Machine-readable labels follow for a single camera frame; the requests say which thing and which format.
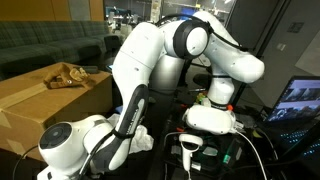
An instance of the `brown cardboard box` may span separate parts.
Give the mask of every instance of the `brown cardboard box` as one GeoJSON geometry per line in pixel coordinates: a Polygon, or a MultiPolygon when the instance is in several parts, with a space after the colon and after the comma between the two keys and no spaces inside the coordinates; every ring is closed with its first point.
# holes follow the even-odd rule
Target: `brown cardboard box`
{"type": "MultiPolygon", "coordinates": [[[[47,89],[42,81],[61,63],[0,82],[0,148],[23,154],[38,144],[46,128],[61,121],[78,121],[112,107],[111,75],[91,74],[92,90],[84,87],[47,89]]],[[[29,157],[42,160],[38,150],[29,157]]]]}

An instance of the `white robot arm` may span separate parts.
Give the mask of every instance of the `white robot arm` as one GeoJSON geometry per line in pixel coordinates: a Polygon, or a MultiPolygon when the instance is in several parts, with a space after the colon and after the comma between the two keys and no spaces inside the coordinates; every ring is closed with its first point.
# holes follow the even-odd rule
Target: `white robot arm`
{"type": "Polygon", "coordinates": [[[113,171],[121,166],[143,118],[148,103],[149,76],[160,58],[194,59],[205,54],[210,59],[213,66],[208,93],[211,106],[191,107],[187,124],[214,134],[233,132],[235,117],[226,109],[234,91],[231,78],[249,83],[264,71],[261,61],[235,44],[220,22],[207,12],[195,13],[192,20],[158,27],[149,23],[137,25],[113,64],[114,80],[123,99],[123,111],[116,126],[111,126],[103,116],[95,115],[50,127],[39,143],[41,155],[49,166],[38,179],[81,180],[88,166],[98,172],[113,171]]]}

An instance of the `crumpled paper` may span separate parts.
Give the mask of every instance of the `crumpled paper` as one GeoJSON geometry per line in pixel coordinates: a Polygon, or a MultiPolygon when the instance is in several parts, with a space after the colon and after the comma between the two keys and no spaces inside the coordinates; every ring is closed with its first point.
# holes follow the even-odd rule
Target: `crumpled paper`
{"type": "MultiPolygon", "coordinates": [[[[119,118],[119,114],[113,114],[107,120],[113,127],[115,127],[119,118]]],[[[134,137],[132,138],[129,154],[140,151],[149,151],[153,147],[153,142],[154,139],[148,134],[147,128],[143,125],[139,125],[134,137]]]]}

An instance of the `cardboard box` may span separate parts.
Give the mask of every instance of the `cardboard box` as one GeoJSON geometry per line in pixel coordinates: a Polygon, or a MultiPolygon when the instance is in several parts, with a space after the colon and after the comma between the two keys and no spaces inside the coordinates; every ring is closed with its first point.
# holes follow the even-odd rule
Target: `cardboard box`
{"type": "MultiPolygon", "coordinates": [[[[51,125],[79,121],[111,109],[112,76],[107,72],[90,75],[96,82],[92,90],[82,86],[47,89],[43,79],[60,64],[0,82],[1,149],[23,154],[38,145],[41,135],[51,125]]],[[[42,160],[38,150],[31,151],[28,156],[42,160]]]]}

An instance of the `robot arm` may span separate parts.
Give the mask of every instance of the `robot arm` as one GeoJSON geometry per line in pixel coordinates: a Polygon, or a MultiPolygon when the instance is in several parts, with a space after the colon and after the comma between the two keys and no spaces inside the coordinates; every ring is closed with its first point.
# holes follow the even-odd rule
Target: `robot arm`
{"type": "MultiPolygon", "coordinates": [[[[208,94],[212,106],[195,105],[190,108],[187,123],[194,129],[214,134],[234,132],[235,117],[225,109],[233,93],[231,78],[253,82],[262,75],[264,65],[249,53],[225,43],[234,45],[236,41],[214,16],[206,12],[198,12],[194,16],[198,17],[197,20],[177,21],[161,27],[140,23],[135,27],[113,66],[113,76],[123,99],[123,111],[116,126],[112,127],[101,116],[66,123],[69,124],[69,134],[64,136],[64,141],[44,148],[41,141],[55,134],[57,131],[50,129],[61,123],[49,128],[39,144],[49,166],[38,175],[38,179],[79,179],[89,165],[100,172],[108,172],[123,164],[148,103],[149,76],[160,58],[194,59],[205,54],[214,72],[208,94]],[[210,34],[212,29],[219,35],[210,34]],[[72,154],[72,159],[66,158],[69,154],[72,154]]],[[[52,144],[50,139],[45,143],[52,144]]]]}

